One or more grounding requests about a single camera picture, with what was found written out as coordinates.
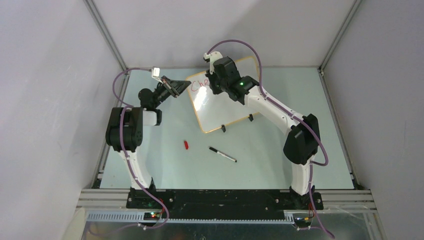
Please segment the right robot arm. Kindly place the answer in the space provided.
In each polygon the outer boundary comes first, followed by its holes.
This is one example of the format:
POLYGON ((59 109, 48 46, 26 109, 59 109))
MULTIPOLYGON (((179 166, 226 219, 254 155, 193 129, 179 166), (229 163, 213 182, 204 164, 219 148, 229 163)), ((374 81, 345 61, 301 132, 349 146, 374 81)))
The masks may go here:
POLYGON ((241 76, 236 63, 219 52, 204 54, 209 63, 206 77, 213 94, 226 93, 228 97, 266 117, 276 125, 286 140, 283 154, 291 162, 291 204, 304 209, 311 202, 309 191, 313 188, 310 165, 318 152, 320 140, 319 123, 316 116, 298 114, 278 100, 266 96, 260 83, 249 75, 241 76))

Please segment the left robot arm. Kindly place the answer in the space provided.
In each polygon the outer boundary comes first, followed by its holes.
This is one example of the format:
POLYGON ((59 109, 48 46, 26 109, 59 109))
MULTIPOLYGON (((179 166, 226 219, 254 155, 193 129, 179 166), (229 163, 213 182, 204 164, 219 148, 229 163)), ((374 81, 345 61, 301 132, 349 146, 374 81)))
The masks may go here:
POLYGON ((159 106, 169 97, 179 97, 191 82, 173 80, 165 75, 153 90, 143 88, 138 92, 140 106, 114 107, 111 110, 105 132, 106 144, 123 159, 131 177, 131 188, 143 190, 138 201, 145 208, 153 208, 158 202, 158 194, 150 190, 154 186, 152 175, 141 166, 141 153, 144 127, 160 126, 163 112, 159 106))

